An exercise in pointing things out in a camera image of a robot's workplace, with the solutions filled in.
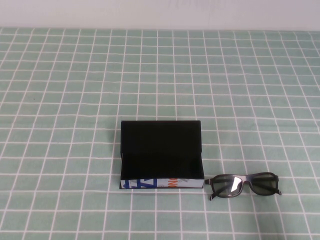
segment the table surface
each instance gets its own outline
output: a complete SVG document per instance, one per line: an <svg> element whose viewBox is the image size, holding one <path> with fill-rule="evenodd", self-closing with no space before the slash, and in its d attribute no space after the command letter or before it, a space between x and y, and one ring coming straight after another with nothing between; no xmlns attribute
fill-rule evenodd
<svg viewBox="0 0 320 240"><path fill-rule="evenodd" d="M320 239L320 32L0 30L0 239ZM122 120L200 120L206 178L283 195L119 190Z"/></svg>

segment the sunglasses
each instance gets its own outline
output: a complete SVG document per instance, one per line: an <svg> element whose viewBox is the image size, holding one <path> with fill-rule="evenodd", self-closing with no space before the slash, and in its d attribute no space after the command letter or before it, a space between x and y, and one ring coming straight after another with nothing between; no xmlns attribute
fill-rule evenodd
<svg viewBox="0 0 320 240"><path fill-rule="evenodd" d="M222 174L204 181L205 184L211 185L214 197L234 198L244 189L244 184L248 183L251 190L261 196L270 196L273 194L281 195L278 189L279 177L272 172L261 172L250 175Z"/></svg>

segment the sunglasses frame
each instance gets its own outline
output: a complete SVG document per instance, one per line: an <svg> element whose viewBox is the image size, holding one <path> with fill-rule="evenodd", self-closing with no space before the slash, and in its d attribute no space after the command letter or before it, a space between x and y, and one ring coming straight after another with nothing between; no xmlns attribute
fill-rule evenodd
<svg viewBox="0 0 320 240"><path fill-rule="evenodd" d="M275 189L274 189L274 192L272 194L260 194L260 193L257 193L255 190L254 190L254 187L252 185L252 180L257 177L257 176L261 176L261 175L272 175L274 178L275 178ZM239 179L241 179L241 189L240 191L235 194L235 195L231 195L231 196L219 196L220 193L217 193L215 191L215 188L214 188L214 181L215 179L217 178L220 178L220 177L225 177L225 176L229 176L229 177L237 177ZM236 174L220 174L220 175L217 175L213 178L210 178L210 179L206 179L204 181L204 183L206 185L210 185L211 188L212 188L212 191L213 191L213 194L211 194L210 196L210 201L214 198L214 197L219 197L219 198L223 198L223 199L230 199L230 198L234 198L234 197L237 197L239 196L243 189L244 189L244 185L245 183L248 183L249 184L249 187L250 189L257 195L260 195L260 196L271 196L271 195L274 195L274 194L279 194L279 195L282 195L281 191L278 189L278 182L279 182L279 177L277 175L275 175L274 173L272 172L259 172L259 173L255 173L255 174L249 174L249 175L236 175Z"/></svg>

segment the white wall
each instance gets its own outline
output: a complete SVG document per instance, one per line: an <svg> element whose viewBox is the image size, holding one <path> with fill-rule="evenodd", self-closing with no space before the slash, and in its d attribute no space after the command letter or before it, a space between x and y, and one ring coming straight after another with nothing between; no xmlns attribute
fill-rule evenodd
<svg viewBox="0 0 320 240"><path fill-rule="evenodd" d="M0 26L320 31L319 0L0 0Z"/></svg>

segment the sunglasses lens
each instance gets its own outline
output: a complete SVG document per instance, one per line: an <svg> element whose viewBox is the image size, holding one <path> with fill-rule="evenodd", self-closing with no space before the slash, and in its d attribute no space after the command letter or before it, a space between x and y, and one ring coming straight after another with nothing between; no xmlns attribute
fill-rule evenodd
<svg viewBox="0 0 320 240"><path fill-rule="evenodd" d="M271 174L255 176L251 184L253 191L259 195L272 195L277 190L277 178Z"/></svg>
<svg viewBox="0 0 320 240"><path fill-rule="evenodd" d="M236 176L218 176L213 180L213 189L218 197L226 198L237 195L242 188L242 180Z"/></svg>

